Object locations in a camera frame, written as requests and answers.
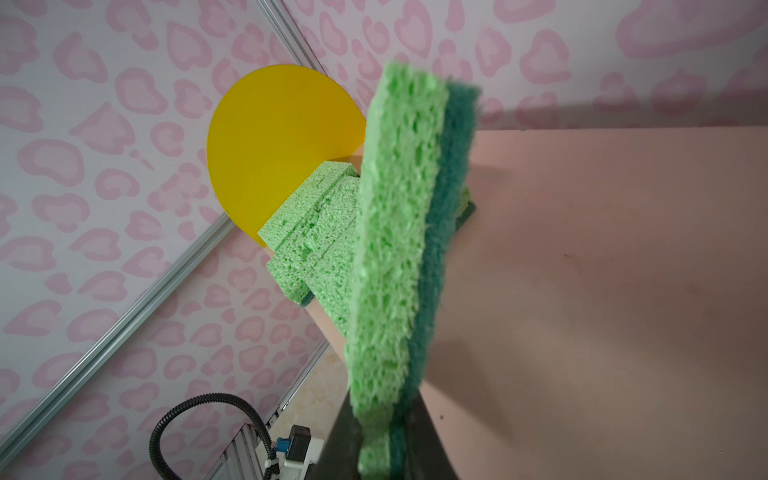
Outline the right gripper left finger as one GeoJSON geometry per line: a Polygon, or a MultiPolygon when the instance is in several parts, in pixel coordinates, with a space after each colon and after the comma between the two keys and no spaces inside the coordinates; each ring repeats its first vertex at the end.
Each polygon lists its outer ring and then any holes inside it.
{"type": "Polygon", "coordinates": [[[362,427],[355,417],[347,393],[319,461],[307,473],[308,480],[360,480],[358,461],[363,441],[362,427]]]}

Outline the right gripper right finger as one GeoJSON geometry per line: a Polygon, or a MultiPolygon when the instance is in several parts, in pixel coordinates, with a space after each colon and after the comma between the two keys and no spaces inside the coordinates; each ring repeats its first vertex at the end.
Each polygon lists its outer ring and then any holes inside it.
{"type": "Polygon", "coordinates": [[[458,480],[421,394],[406,415],[405,443],[405,479],[458,480]]]}

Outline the green sponge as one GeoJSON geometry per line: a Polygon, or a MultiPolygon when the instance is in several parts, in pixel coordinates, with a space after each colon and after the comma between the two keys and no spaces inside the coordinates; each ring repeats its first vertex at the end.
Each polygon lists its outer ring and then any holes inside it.
{"type": "Polygon", "coordinates": [[[285,297],[306,306],[313,296],[306,280],[355,218],[359,177],[345,177],[307,214],[267,263],[285,297]]]}
{"type": "Polygon", "coordinates": [[[392,62],[368,111],[346,345],[364,479],[405,472],[406,415],[424,376],[479,97],[392,62]]]}
{"type": "Polygon", "coordinates": [[[306,280],[333,325],[347,336],[350,315],[351,272],[354,266],[356,241],[352,239],[355,227],[342,235],[327,250],[306,280]]]}
{"type": "Polygon", "coordinates": [[[340,180],[357,176],[357,169],[349,162],[323,162],[267,220],[258,232],[260,238],[276,251],[340,180]]]}

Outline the green sponge bottom front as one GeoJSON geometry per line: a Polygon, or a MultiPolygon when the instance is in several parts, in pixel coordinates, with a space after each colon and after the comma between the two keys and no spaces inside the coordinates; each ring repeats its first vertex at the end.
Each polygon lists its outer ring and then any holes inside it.
{"type": "Polygon", "coordinates": [[[307,214],[267,263],[285,297],[306,306],[313,296],[306,280],[355,218],[359,177],[345,177],[307,214]]]}

